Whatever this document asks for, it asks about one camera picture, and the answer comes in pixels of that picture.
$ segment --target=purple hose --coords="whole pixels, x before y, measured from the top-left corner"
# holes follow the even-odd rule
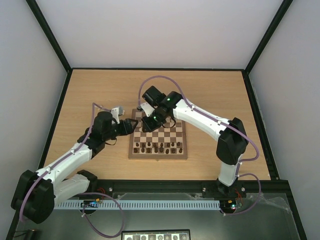
[[[178,83],[177,83],[175,80],[173,80],[172,78],[167,77],[167,76],[162,76],[162,75],[151,76],[151,77],[149,77],[148,79],[146,79],[146,80],[143,81],[143,83],[141,84],[141,86],[140,86],[140,88],[139,88],[139,92],[138,92],[138,107],[140,107],[140,105],[141,105],[140,95],[141,95],[141,90],[142,90],[143,86],[144,86],[145,83],[148,82],[149,80],[151,80],[151,79],[156,79],[156,78],[167,79],[167,80],[173,82],[174,85],[178,88],[178,90],[179,90],[179,92],[180,92],[183,100],[184,100],[185,103],[187,104],[187,106],[192,109],[192,105],[189,103],[188,99],[187,99],[186,96],[184,95],[184,93],[183,93],[181,87],[178,85]],[[195,112],[197,112],[197,113],[199,113],[199,114],[207,117],[208,119],[211,119],[211,120],[215,121],[216,123],[219,121],[218,119],[216,119],[216,118],[214,118],[214,117],[206,114],[205,112],[203,112],[203,111],[201,111],[201,110],[198,110],[196,107],[193,108],[193,110],[194,110]],[[224,122],[221,122],[220,124],[221,124],[222,126],[225,126],[225,127],[229,128],[229,129],[231,129],[232,131],[236,132],[236,133],[239,134],[241,137],[243,137],[244,139],[246,139],[249,143],[251,143],[251,145],[254,147],[254,149],[255,149],[255,151],[256,151],[256,156],[255,156],[255,157],[239,160],[239,163],[241,163],[241,162],[246,162],[246,161],[254,161],[254,160],[256,160],[256,159],[259,158],[259,155],[260,155],[259,149],[258,149],[257,145],[256,145],[249,137],[247,137],[245,134],[243,134],[243,133],[240,132],[238,129],[234,128],[233,126],[230,126],[230,125],[228,125],[228,124],[226,124],[226,123],[224,123]]]
[[[101,237],[104,237],[104,238],[107,238],[107,239],[112,239],[112,238],[115,238],[115,237],[118,237],[121,235],[122,231],[124,230],[125,228],[125,224],[126,224],[126,216],[125,216],[125,212],[124,210],[121,208],[120,204],[111,196],[108,196],[106,194],[103,194],[103,193],[100,193],[100,192],[84,192],[84,193],[80,193],[79,195],[101,195],[101,196],[104,196],[104,197],[107,197],[109,199],[111,199],[112,201],[115,202],[115,204],[118,206],[120,212],[121,212],[121,215],[122,215],[122,225],[121,225],[121,228],[120,230],[118,231],[118,233],[116,233],[115,235],[113,236],[109,236],[109,235],[105,235],[103,234],[102,232],[100,232],[98,229],[95,228],[95,226],[93,226],[93,224],[90,222],[89,218],[87,217],[87,215],[85,214],[85,208],[87,207],[87,205],[85,205],[82,209],[82,213],[83,213],[83,216],[85,217],[85,219],[88,221],[90,227],[93,229],[93,231],[95,231],[97,234],[99,234]]]
[[[106,112],[110,112],[109,109],[106,109],[102,106],[99,106],[98,104],[96,103],[92,103],[92,115],[91,115],[91,123],[90,123],[90,127],[89,127],[89,130],[84,138],[84,140],[82,141],[82,143],[74,150],[74,152],[77,152],[86,142],[86,140],[88,139],[90,133],[91,133],[91,130],[92,130],[92,126],[94,124],[94,119],[95,119],[95,106],[99,109],[102,109]],[[58,164],[60,164],[63,160],[65,160],[66,158],[70,157],[72,155],[72,152],[69,152],[67,155],[65,155],[64,157],[62,157],[59,161],[57,161],[55,164],[53,164],[51,167],[50,167],[50,170],[53,170]],[[28,192],[26,193],[24,199],[23,199],[23,202],[21,204],[21,207],[20,207],[20,212],[19,212],[19,220],[21,222],[25,222],[24,220],[24,209],[26,207],[26,204],[27,204],[27,201],[28,201],[28,198],[30,197],[32,191],[34,190],[34,188],[37,186],[37,184],[41,181],[41,179],[43,179],[49,172],[48,171],[45,171],[41,176],[39,176],[37,178],[37,180],[32,184],[32,186],[30,187],[30,189],[28,190]]]
[[[255,179],[257,180],[258,182],[258,185],[259,185],[259,192],[258,192],[258,196],[256,197],[256,200],[254,201],[254,203],[248,207],[246,210],[243,210],[241,212],[234,212],[234,213],[224,213],[224,211],[222,211],[222,209],[220,210],[221,213],[223,213],[224,216],[234,216],[234,215],[240,215],[240,214],[244,214],[244,213],[247,213],[249,212],[259,201],[259,198],[260,198],[260,195],[261,195],[261,183],[260,183],[260,180],[259,178],[254,175],[253,173],[245,173],[245,174],[242,174],[239,176],[239,178],[241,177],[244,177],[244,176],[248,176],[248,175],[251,175],[251,176],[254,176]]]

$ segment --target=purple cable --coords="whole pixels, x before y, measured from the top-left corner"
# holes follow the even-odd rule
[[[178,85],[178,83],[177,83],[175,80],[173,80],[172,78],[167,77],[167,76],[162,76],[162,75],[151,76],[151,77],[149,77],[148,79],[146,79],[146,80],[144,80],[144,81],[142,82],[142,84],[141,84],[141,86],[140,86],[140,88],[139,88],[139,92],[138,92],[138,106],[139,106],[139,107],[140,107],[140,105],[141,105],[140,95],[141,95],[141,90],[142,90],[143,86],[144,86],[145,83],[148,82],[149,80],[151,80],[151,79],[156,79],[156,78],[167,79],[167,80],[171,81],[172,83],[174,83],[174,85],[178,88],[178,90],[179,90],[179,92],[180,92],[183,100],[185,101],[186,105],[187,105],[189,108],[192,109],[192,105],[189,103],[188,99],[187,99],[186,96],[184,95],[184,93],[183,93],[181,87]],[[205,112],[203,112],[203,111],[201,111],[201,110],[198,110],[196,107],[194,107],[193,110],[194,110],[195,112],[197,112],[197,113],[199,113],[199,114],[201,114],[201,115],[203,115],[203,116],[205,116],[205,117],[207,117],[207,118],[215,121],[216,123],[219,121],[218,119],[216,119],[216,118],[214,118],[214,117],[206,114]],[[231,129],[232,131],[236,132],[236,133],[239,134],[241,137],[243,137],[244,139],[246,139],[246,140],[254,147],[254,149],[255,149],[255,151],[256,151],[256,156],[255,156],[255,157],[239,160],[239,163],[241,163],[241,162],[246,162],[246,161],[254,161],[254,160],[256,160],[256,159],[259,158],[259,155],[260,155],[259,149],[258,149],[257,145],[256,145],[249,137],[247,137],[245,134],[243,134],[243,133],[240,132],[238,129],[234,128],[233,126],[230,126],[230,125],[228,125],[228,124],[226,124],[226,123],[224,123],[224,122],[221,122],[220,124],[221,124],[222,126],[225,126],[226,128]]]
[[[93,229],[93,231],[95,231],[97,234],[99,234],[101,237],[104,237],[104,238],[107,238],[107,239],[112,239],[112,238],[115,238],[115,237],[118,237],[121,235],[122,231],[124,230],[125,228],[125,224],[126,224],[126,216],[125,216],[125,212],[124,210],[121,208],[120,204],[111,196],[108,196],[106,194],[103,194],[103,193],[100,193],[100,192],[84,192],[84,193],[80,193],[79,195],[101,195],[101,196],[104,196],[104,197],[107,197],[109,199],[111,199],[112,201],[115,202],[115,204],[118,206],[120,212],[121,212],[121,215],[122,215],[122,225],[121,225],[121,228],[120,230],[118,231],[118,233],[116,233],[115,235],[113,236],[109,236],[109,235],[105,235],[103,234],[102,232],[100,232],[98,229],[95,228],[95,226],[93,226],[93,224],[90,222],[89,218],[87,217],[87,215],[85,214],[85,208],[87,207],[87,205],[85,205],[82,209],[82,213],[83,213],[83,217],[85,217],[85,219],[88,221],[90,227]]]
[[[239,178],[241,177],[244,177],[244,176],[248,176],[248,175],[251,175],[251,176],[254,176],[255,179],[257,180],[258,182],[258,185],[259,185],[259,192],[258,192],[258,196],[256,197],[256,200],[254,201],[254,203],[249,207],[247,208],[246,210],[243,210],[241,212],[234,212],[234,213],[224,213],[224,211],[221,209],[220,212],[223,213],[224,216],[234,216],[234,215],[240,215],[240,214],[244,214],[244,213],[247,213],[249,212],[259,201],[259,198],[260,198],[260,195],[261,195],[261,183],[260,183],[260,180],[259,178],[254,175],[253,173],[245,173],[245,174],[242,174],[239,176]]]
[[[98,104],[96,103],[92,103],[92,115],[91,115],[91,123],[90,123],[90,127],[89,127],[89,130],[84,138],[84,140],[82,141],[82,143],[74,150],[74,152],[77,152],[86,142],[86,140],[88,139],[90,133],[91,133],[91,130],[92,130],[92,126],[94,124],[94,119],[95,119],[95,106],[99,109],[102,109],[104,111],[107,111],[107,112],[110,112],[109,109],[106,109],[102,106],[99,106]],[[72,152],[69,152],[67,155],[65,155],[64,157],[62,157],[59,161],[57,161],[55,164],[53,164],[51,167],[50,167],[50,170],[53,170],[58,164],[60,164],[63,160],[65,160],[66,158],[70,157],[72,155]],[[27,201],[32,193],[32,191],[34,190],[34,188],[37,186],[37,184],[41,181],[41,179],[43,179],[49,172],[48,171],[45,171],[41,176],[39,176],[37,178],[37,180],[32,184],[32,186],[30,187],[30,189],[28,190],[28,192],[26,193],[23,201],[22,201],[22,204],[21,204],[21,207],[20,207],[20,212],[19,212],[19,220],[21,222],[25,222],[24,220],[24,209],[26,207],[26,204],[27,204]]]

